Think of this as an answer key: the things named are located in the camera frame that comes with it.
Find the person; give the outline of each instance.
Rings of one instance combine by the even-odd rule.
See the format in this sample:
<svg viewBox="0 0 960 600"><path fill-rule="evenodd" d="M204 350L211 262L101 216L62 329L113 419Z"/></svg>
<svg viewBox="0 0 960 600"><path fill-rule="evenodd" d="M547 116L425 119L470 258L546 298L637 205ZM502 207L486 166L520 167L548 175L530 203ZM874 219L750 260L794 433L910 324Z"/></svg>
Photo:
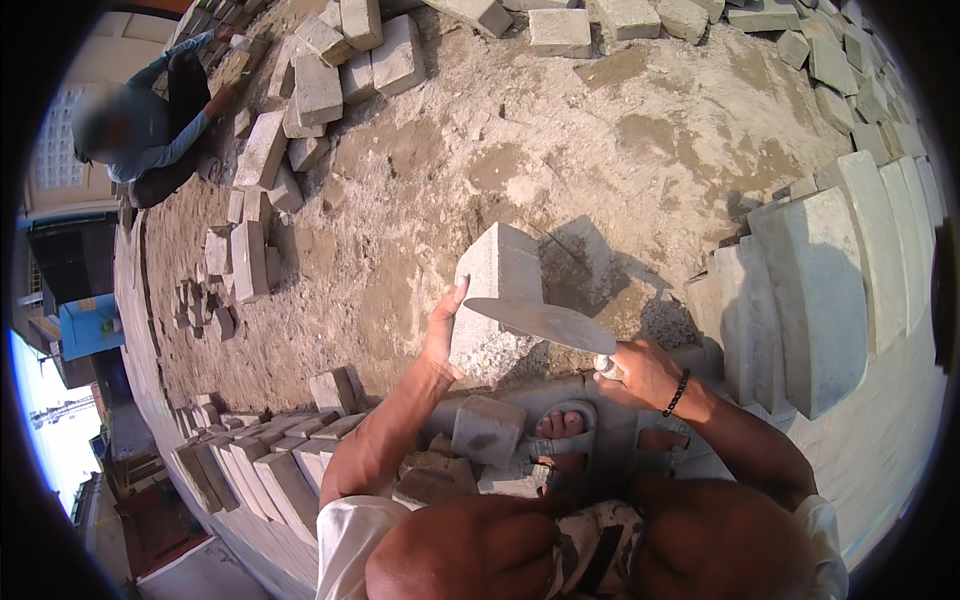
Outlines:
<svg viewBox="0 0 960 600"><path fill-rule="evenodd" d="M131 205L160 204L197 172L216 180L220 161L203 136L210 121L229 108L236 84L210 97L196 51L214 39L229 43L237 29L222 25L187 39L133 75L126 84L91 88L77 101L72 127L75 156L107 166L117 183L129 183ZM151 87L167 72L167 102Z"/></svg>
<svg viewBox="0 0 960 600"><path fill-rule="evenodd" d="M394 392L337 447L324 475L317 534L319 599L816 598L843 600L848 575L836 513L781 432L689 377L673 409L736 481L637 475L625 500L586 508L575 492L461 497L411 512L381 494L450 385L462 277L433 311L423 350ZM684 378L656 344L619 343L622 381L607 398L668 409ZM548 414L537 436L578 436L584 415ZM555 455L560 472L585 457Z"/></svg>

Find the trowel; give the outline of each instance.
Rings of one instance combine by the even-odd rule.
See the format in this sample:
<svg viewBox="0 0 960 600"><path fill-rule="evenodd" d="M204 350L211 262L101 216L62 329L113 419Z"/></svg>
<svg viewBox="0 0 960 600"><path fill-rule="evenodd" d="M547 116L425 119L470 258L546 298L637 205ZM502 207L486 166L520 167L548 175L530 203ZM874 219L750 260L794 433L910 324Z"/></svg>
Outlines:
<svg viewBox="0 0 960 600"><path fill-rule="evenodd" d="M500 298L470 298L464 306L548 342L596 354L593 366L597 372L608 379L623 379L623 371L610 359L616 352L616 338L581 312L543 302Z"/></svg>

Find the black pants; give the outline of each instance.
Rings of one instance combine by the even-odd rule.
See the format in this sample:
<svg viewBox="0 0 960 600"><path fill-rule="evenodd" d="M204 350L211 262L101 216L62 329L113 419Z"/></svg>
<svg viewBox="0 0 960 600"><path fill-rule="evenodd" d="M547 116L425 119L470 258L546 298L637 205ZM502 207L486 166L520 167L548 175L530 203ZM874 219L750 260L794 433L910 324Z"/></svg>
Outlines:
<svg viewBox="0 0 960 600"><path fill-rule="evenodd" d="M210 101L206 74L197 55L176 54L167 65L167 90L170 95L168 122L173 140ZM209 131L203 132L173 164L151 169L130 185L130 203L134 208L150 208L177 191L200 166L209 145Z"/></svg>

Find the blue long-sleeve shirt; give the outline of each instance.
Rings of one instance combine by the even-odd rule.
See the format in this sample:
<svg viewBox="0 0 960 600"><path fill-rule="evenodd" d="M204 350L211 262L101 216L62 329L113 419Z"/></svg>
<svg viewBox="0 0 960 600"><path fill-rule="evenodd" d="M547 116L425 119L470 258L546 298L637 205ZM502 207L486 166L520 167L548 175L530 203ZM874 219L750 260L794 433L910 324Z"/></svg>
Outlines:
<svg viewBox="0 0 960 600"><path fill-rule="evenodd" d="M107 165L111 180L129 183L150 169L177 162L204 132L210 119L201 110L171 140L167 101L156 95L151 87L167 68L171 57L180 52L199 50L212 41L212 30L191 37L161 54L127 81L117 101L129 119L130 128L123 148L114 153Z"/></svg>

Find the dirt ground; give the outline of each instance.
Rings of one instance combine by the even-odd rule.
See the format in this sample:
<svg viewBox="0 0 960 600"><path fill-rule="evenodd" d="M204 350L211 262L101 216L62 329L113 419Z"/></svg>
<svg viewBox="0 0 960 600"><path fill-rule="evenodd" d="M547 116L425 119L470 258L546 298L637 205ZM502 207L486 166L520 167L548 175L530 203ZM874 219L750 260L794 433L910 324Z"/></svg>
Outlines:
<svg viewBox="0 0 960 600"><path fill-rule="evenodd" d="M322 5L277 2L251 31L282 36ZM234 113L218 128L222 184L195 177L150 210L151 304L175 404L219 391L233 410L294 408L311 401L308 377L342 365L376 403L419 351L459 256L495 221L539 241L545 301L620 339L691 342L684 282L747 232L749 209L852 151L821 118L805 72L771 40L726 25L697 46L663 33L570 60L536 58L524 22L494 40L431 9L412 15L427 81L345 107L331 124L334 150L298 175L306 205L270 227L278 288L237 305L218 286L241 322L233 340L193 339L169 307L206 228L226 222L243 150ZM283 108L266 99L278 46L237 109ZM225 57L211 87L240 59ZM541 343L499 385L589 368L590 356Z"/></svg>

